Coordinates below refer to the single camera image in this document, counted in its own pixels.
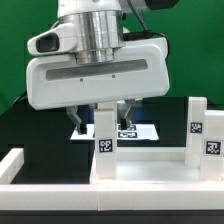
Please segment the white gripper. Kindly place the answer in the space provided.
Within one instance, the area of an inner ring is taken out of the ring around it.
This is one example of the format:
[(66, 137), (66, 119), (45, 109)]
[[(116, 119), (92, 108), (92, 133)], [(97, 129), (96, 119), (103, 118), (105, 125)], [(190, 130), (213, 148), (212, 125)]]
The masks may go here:
[(86, 134), (77, 106), (125, 100), (121, 128), (128, 129), (134, 99), (163, 96), (169, 90), (167, 54), (167, 41), (153, 38), (126, 42), (107, 63), (78, 65), (72, 54), (35, 58), (26, 71), (29, 104), (36, 110), (67, 107), (77, 133)]

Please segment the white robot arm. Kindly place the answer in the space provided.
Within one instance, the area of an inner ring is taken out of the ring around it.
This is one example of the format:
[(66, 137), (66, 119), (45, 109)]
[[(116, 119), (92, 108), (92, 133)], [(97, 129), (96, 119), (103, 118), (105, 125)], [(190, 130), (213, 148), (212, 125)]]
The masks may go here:
[(29, 104), (66, 108), (165, 95), (170, 87), (168, 38), (123, 27), (127, 13), (175, 7), (180, 0), (58, 0), (58, 23), (31, 38), (26, 69)]

